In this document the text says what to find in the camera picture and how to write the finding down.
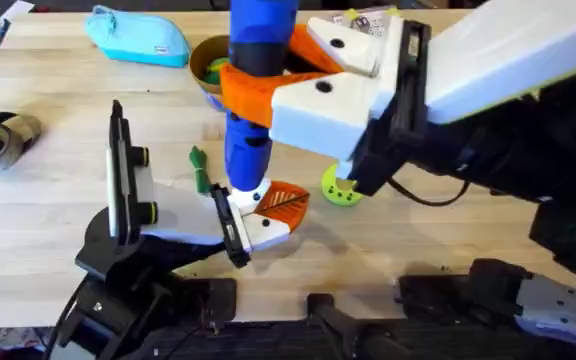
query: black bolt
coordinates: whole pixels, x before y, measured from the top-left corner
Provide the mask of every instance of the black bolt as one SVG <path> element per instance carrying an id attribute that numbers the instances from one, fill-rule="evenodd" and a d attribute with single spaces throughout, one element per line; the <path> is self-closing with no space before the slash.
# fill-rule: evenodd
<path id="1" fill-rule="evenodd" d="M 328 81 L 317 81 L 315 87 L 322 93 L 329 93 L 332 91 L 332 85 L 330 85 Z"/>
<path id="2" fill-rule="evenodd" d="M 343 40 L 337 39 L 337 38 L 330 40 L 330 45 L 332 45 L 333 47 L 336 47 L 338 49 L 341 49 L 342 47 L 346 46 L 346 44 L 344 44 Z"/>

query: cable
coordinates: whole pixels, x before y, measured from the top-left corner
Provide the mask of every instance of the cable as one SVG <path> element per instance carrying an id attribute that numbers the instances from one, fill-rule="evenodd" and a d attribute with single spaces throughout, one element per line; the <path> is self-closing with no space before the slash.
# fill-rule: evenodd
<path id="1" fill-rule="evenodd" d="M 468 191 L 468 188 L 470 187 L 470 183 L 468 181 L 464 181 L 461 190 L 459 190 L 459 192 L 457 193 L 457 195 L 455 195 L 454 198 L 444 201 L 428 201 L 417 197 L 417 195 L 411 193 L 408 189 L 406 189 L 403 185 L 398 183 L 397 180 L 395 179 L 392 178 L 388 179 L 387 182 L 388 185 L 392 186 L 393 189 L 397 190 L 401 195 L 407 197 L 408 199 L 422 205 L 434 206 L 434 207 L 447 206 L 454 203 L 455 201 L 459 200 L 459 198 L 462 197 L 463 194 L 465 194 L 466 191 Z"/>
<path id="2" fill-rule="evenodd" d="M 177 343 L 177 345 L 175 345 L 175 347 L 172 348 L 172 350 L 170 350 L 170 352 L 168 353 L 168 355 L 166 355 L 165 358 L 163 358 L 163 360 L 168 360 L 170 359 L 170 357 L 172 356 L 172 354 L 176 353 L 177 350 L 179 350 L 181 348 L 181 346 L 186 342 L 186 340 L 188 340 L 194 333 L 196 333 L 201 327 L 197 326 L 196 328 L 188 331 L 188 333 L 186 334 L 186 336 L 182 337 L 181 340 L 179 340 L 179 342 Z"/>
<path id="3" fill-rule="evenodd" d="M 46 345 L 46 342 L 44 341 L 44 336 L 42 333 L 39 332 L 39 329 L 37 329 L 36 327 L 31 328 L 32 332 L 35 333 L 35 336 L 39 339 L 39 342 L 41 343 L 41 346 L 44 347 L 44 350 L 46 350 L 48 348 L 48 346 Z"/>
<path id="4" fill-rule="evenodd" d="M 42 360 L 50 360 L 50 355 L 52 354 L 52 349 L 55 347 L 55 343 L 57 342 L 57 334 L 59 333 L 59 329 L 61 328 L 61 325 L 63 324 L 64 320 L 66 320 L 66 316 L 68 316 L 70 309 L 72 309 L 72 306 L 75 303 L 75 300 L 77 300 L 77 295 L 79 295 L 79 291 L 81 291 L 81 288 L 86 283 L 86 280 L 88 280 L 88 275 L 86 275 L 83 278 L 83 280 L 81 280 L 81 282 L 79 283 L 79 285 L 75 289 L 75 292 L 73 292 L 72 296 L 70 296 L 70 299 L 68 299 L 68 302 L 66 303 L 66 306 L 64 307 L 63 311 L 61 312 L 61 315 L 59 315 L 59 319 L 57 320 L 55 327 L 53 328 L 52 332 L 50 333 L 50 339 L 48 339 L 48 346 L 46 346 L 46 351 L 44 352 L 44 356 L 41 357 Z"/>

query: wooden table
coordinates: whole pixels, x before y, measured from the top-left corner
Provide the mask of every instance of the wooden table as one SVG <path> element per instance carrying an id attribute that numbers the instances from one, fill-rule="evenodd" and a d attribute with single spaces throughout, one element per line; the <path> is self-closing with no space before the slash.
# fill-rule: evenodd
<path id="1" fill-rule="evenodd" d="M 404 11 L 438 33 L 464 11 Z M 300 13 L 305 21 L 317 13 Z M 227 13 L 164 14 L 191 45 L 228 31 Z M 83 271 L 74 257 L 92 216 L 105 206 L 104 149 L 112 99 L 124 105 L 136 144 L 152 152 L 155 180 L 194 188 L 192 144 L 209 173 L 226 182 L 224 115 L 207 106 L 187 69 L 107 60 L 84 33 L 86 14 L 30 14 L 15 20 L 0 49 L 0 111 L 38 117 L 45 134 L 0 175 L 0 326 L 52 325 Z M 357 317 L 401 316 L 392 301 L 404 273 L 463 273 L 477 257 L 521 264 L 576 286 L 576 277 L 527 238 L 535 207 L 474 187 L 449 208 L 419 206 L 385 187 L 353 208 L 335 207 L 319 181 L 332 160 L 275 144 L 268 175 L 312 193 L 292 239 L 235 270 L 225 254 L 181 269 L 238 280 L 237 320 L 304 316 L 310 292 L 335 294 Z M 460 184 L 407 166 L 397 178 L 427 198 Z"/>

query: blue pencil case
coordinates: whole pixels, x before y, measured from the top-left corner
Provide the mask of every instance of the blue pencil case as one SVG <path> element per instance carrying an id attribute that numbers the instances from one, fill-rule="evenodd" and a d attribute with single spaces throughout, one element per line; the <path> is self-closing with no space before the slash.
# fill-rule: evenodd
<path id="1" fill-rule="evenodd" d="M 186 39 L 173 22 L 161 16 L 97 5 L 86 19 L 86 33 L 113 60 L 172 67 L 188 63 Z"/>

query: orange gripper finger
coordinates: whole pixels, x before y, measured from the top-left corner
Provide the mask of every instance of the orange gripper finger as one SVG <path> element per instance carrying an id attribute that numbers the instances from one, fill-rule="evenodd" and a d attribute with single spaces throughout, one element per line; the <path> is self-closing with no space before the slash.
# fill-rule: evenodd
<path id="1" fill-rule="evenodd" d="M 257 204 L 255 214 L 279 220 L 293 232 L 306 215 L 309 198 L 310 193 L 297 185 L 273 181 Z"/>
<path id="2" fill-rule="evenodd" d="M 306 24 L 296 24 L 290 37 L 290 51 L 308 61 L 323 72 L 336 74 L 344 71 L 335 60 L 326 54 L 317 45 L 317 42 L 308 34 Z"/>
<path id="3" fill-rule="evenodd" d="M 282 85 L 317 79 L 328 74 L 303 73 L 255 77 L 226 64 L 219 70 L 224 106 L 259 126 L 272 126 L 272 94 Z"/>

